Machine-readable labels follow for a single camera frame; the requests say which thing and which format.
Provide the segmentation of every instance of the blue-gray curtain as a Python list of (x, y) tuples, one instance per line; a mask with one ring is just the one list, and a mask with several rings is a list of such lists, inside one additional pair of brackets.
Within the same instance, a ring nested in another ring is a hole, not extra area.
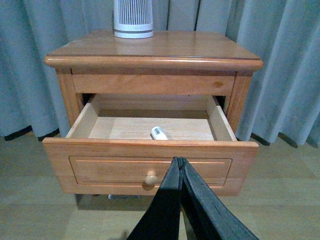
[[(320, 4), (317, 0), (153, 0), (155, 30), (220, 32), (261, 56), (237, 136), (284, 133), (320, 142)], [(96, 29), (112, 29), (113, 0), (0, 1), (0, 136), (31, 125), (69, 130), (55, 72), (44, 56)]]

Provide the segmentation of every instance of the vent grille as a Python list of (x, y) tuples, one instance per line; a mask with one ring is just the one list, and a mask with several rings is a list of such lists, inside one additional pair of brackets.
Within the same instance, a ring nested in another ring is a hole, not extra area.
[(119, 0), (119, 23), (124, 25), (152, 24), (150, 0)]

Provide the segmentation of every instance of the wooden floor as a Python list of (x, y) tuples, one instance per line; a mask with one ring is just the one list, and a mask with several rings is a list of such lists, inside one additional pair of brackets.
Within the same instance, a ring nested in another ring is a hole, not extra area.
[[(319, 240), (319, 163), (318, 149), (278, 139), (260, 147), (239, 196), (220, 199), (261, 240)], [(0, 138), (1, 240), (124, 240), (151, 200), (86, 195), (77, 207), (33, 135)]]

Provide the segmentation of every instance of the wooden nightstand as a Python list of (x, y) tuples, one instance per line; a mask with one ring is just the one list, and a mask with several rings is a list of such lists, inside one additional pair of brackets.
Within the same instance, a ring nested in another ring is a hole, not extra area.
[[(258, 145), (234, 132), (258, 56), (219, 33), (123, 39), (98, 30), (45, 63), (56, 69), (72, 126), (66, 138), (43, 140), (66, 193), (154, 195), (174, 156), (216, 194), (239, 193)], [(83, 94), (92, 94), (85, 106)], [(226, 96), (226, 116), (212, 96)], [(168, 140), (152, 139), (155, 126)]]

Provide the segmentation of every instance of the white cylindrical device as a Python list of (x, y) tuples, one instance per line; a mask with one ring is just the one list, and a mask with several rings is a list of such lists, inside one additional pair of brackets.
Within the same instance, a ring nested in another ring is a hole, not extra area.
[(114, 0), (114, 35), (143, 39), (154, 35), (152, 0)]
[(151, 135), (154, 140), (168, 140), (164, 131), (162, 131), (161, 127), (159, 126), (155, 126), (154, 128), (152, 128)]

